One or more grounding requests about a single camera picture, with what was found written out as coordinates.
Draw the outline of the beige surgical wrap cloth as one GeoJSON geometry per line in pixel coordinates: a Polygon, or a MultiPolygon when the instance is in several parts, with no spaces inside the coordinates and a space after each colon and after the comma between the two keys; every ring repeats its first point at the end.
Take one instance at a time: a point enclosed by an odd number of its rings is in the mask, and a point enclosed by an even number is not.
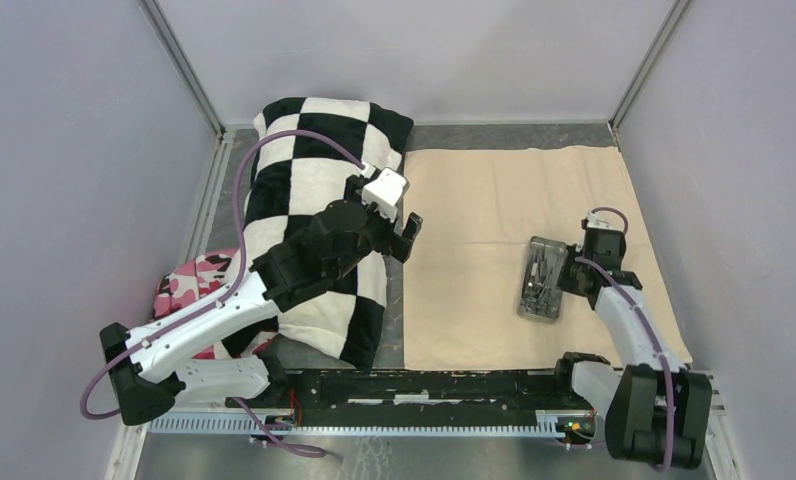
{"type": "Polygon", "coordinates": [[[403,267],[408,369],[551,368],[568,351],[618,364],[607,328],[584,298],[566,296],[551,322],[517,312],[531,238],[578,242],[593,208],[627,227],[624,266],[642,281],[660,334],[691,360],[618,149],[428,149],[408,154],[404,166],[404,207],[423,220],[403,267]]]}

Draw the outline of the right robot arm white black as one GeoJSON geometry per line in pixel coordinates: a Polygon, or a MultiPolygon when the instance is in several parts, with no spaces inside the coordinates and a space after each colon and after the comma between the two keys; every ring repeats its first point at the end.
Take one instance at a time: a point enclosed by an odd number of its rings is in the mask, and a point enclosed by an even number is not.
{"type": "Polygon", "coordinates": [[[551,382],[565,408],[587,401],[603,422],[610,456],[693,470],[703,460],[713,389],[671,350],[646,306],[638,276],[623,267],[624,231],[590,214],[583,240],[567,248],[559,288],[587,300],[607,328],[622,364],[596,354],[566,353],[551,382]]]}

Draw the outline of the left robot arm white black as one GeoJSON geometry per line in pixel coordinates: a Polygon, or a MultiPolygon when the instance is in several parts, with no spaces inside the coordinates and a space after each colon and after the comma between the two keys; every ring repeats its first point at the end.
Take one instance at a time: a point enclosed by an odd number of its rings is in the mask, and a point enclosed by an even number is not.
{"type": "Polygon", "coordinates": [[[112,323],[99,333],[107,377],[127,426],[142,425],[176,404],[214,397],[254,398],[280,405],[287,379],[266,370],[259,358],[199,360],[197,354],[257,322],[277,317],[329,291],[371,253],[400,262],[409,258],[422,219],[396,228],[408,180],[385,168],[351,176],[342,199],[329,203],[309,225],[272,246],[233,282],[165,318],[129,329],[112,323]]]}

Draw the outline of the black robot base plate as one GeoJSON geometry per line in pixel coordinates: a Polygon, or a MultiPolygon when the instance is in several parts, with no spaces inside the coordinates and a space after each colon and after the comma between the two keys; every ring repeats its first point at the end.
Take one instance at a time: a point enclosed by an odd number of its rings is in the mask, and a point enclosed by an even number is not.
{"type": "Polygon", "coordinates": [[[305,369],[246,403],[291,411],[301,427],[522,427],[535,425],[539,412],[591,410],[550,369],[305,369]]]}

